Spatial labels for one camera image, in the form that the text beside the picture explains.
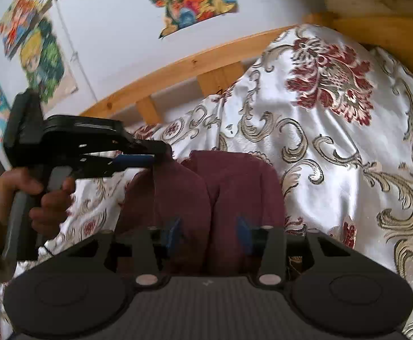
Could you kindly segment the person's left hand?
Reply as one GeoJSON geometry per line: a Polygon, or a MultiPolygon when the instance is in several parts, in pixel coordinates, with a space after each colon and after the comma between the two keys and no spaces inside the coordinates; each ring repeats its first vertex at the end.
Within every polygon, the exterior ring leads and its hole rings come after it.
{"type": "MultiPolygon", "coordinates": [[[[72,205],[71,195],[75,188],[75,179],[68,177],[59,190],[43,195],[40,207],[31,209],[31,226],[37,233],[48,239],[53,239],[59,233],[61,223],[68,217],[67,210],[72,205]]],[[[3,173],[0,177],[0,224],[4,227],[8,225],[16,192],[39,195],[43,189],[42,184],[26,168],[15,168],[3,173]]]]}

